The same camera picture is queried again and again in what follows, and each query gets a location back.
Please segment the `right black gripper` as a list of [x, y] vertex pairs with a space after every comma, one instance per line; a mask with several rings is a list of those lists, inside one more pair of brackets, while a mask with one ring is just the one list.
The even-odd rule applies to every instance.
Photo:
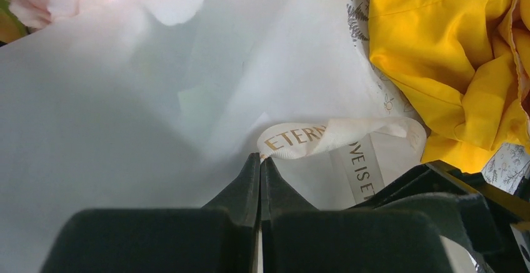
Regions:
[[419, 165], [360, 208], [422, 212], [465, 248], [478, 272], [529, 272], [529, 202], [441, 161]]

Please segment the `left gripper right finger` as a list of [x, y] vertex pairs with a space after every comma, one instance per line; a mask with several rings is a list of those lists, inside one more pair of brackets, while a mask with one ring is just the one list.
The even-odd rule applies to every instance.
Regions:
[[261, 163], [261, 220], [287, 212], [316, 211], [280, 174], [272, 158]]

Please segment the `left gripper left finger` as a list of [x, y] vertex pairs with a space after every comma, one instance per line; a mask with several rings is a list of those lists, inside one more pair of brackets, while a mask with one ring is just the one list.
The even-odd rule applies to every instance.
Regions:
[[221, 210], [237, 226], [255, 226], [260, 198], [260, 157], [248, 155], [239, 175], [202, 209]]

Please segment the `cream printed ribbon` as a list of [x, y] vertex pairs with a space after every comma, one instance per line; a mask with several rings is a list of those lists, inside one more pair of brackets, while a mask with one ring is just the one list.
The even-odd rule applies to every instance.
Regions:
[[257, 140], [290, 186], [318, 209], [347, 209], [372, 198], [419, 165], [422, 125], [408, 117], [283, 123]]

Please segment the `white wrapping paper sheet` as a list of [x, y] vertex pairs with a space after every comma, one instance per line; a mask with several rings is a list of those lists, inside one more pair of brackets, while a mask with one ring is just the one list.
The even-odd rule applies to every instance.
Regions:
[[284, 122], [411, 117], [369, 0], [115, 0], [1, 48], [1, 271], [88, 208], [200, 207]]

